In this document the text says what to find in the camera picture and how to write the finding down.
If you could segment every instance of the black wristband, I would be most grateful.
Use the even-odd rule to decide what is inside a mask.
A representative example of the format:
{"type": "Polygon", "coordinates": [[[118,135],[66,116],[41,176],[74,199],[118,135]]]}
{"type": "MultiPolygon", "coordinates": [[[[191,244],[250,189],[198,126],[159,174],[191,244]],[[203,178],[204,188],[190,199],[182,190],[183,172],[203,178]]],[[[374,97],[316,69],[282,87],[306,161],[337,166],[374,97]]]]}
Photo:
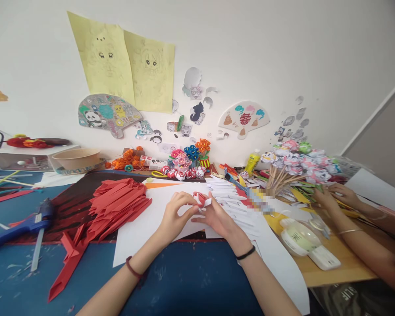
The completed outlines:
{"type": "Polygon", "coordinates": [[[245,253],[244,255],[238,256],[238,257],[236,256],[236,259],[243,260],[244,258],[250,256],[253,252],[255,252],[255,250],[256,250],[256,247],[255,247],[255,245],[253,245],[253,247],[250,249],[249,252],[245,253]]]}

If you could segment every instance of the folded red paper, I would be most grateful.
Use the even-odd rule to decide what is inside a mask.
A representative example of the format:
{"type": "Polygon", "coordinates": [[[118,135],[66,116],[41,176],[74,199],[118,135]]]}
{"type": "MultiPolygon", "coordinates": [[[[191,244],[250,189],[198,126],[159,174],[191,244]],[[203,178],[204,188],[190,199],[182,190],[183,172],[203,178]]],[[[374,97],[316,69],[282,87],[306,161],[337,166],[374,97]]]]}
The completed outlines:
{"type": "Polygon", "coordinates": [[[61,243],[67,251],[63,261],[65,266],[50,289],[49,302],[64,290],[92,240],[98,238],[101,241],[125,223],[134,221],[152,202],[146,197],[146,187],[133,179],[103,181],[93,196],[89,215],[95,218],[88,223],[86,235],[86,224],[78,228],[73,240],[63,232],[61,243]]]}

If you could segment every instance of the yellow glue bottle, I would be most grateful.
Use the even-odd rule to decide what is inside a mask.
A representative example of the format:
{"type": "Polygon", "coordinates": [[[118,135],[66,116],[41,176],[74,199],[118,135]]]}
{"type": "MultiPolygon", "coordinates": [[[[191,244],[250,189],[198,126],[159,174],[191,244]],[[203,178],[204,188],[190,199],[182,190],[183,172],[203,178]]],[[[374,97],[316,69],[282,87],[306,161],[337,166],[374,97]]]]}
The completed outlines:
{"type": "Polygon", "coordinates": [[[255,168],[256,164],[259,162],[260,159],[260,149],[255,149],[249,156],[249,160],[247,160],[246,168],[244,169],[247,173],[251,176],[253,173],[253,169],[255,168]]]}

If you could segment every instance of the yellow scissors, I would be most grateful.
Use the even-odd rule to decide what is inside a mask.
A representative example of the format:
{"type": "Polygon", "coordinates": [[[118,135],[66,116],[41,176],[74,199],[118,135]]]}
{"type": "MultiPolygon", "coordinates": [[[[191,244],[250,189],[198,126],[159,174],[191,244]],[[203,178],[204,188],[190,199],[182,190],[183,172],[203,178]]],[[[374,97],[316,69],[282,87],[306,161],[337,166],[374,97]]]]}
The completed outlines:
{"type": "Polygon", "coordinates": [[[161,173],[159,171],[152,171],[151,174],[157,178],[168,178],[168,176],[166,176],[164,173],[161,173]]]}

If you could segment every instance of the red bracelet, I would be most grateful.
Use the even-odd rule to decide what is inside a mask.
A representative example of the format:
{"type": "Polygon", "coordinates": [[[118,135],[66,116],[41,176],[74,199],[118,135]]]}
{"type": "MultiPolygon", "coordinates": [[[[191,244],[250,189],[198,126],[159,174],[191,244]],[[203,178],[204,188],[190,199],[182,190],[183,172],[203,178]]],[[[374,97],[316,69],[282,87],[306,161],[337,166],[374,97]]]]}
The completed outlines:
{"type": "Polygon", "coordinates": [[[139,273],[137,273],[137,272],[135,272],[134,270],[133,270],[133,268],[130,266],[130,264],[129,264],[129,260],[132,258],[132,256],[130,256],[130,257],[128,257],[127,259],[126,259],[126,266],[127,266],[127,268],[130,270],[130,272],[135,276],[135,277],[137,277],[138,279],[141,279],[144,275],[143,274],[139,274],[139,273]]]}

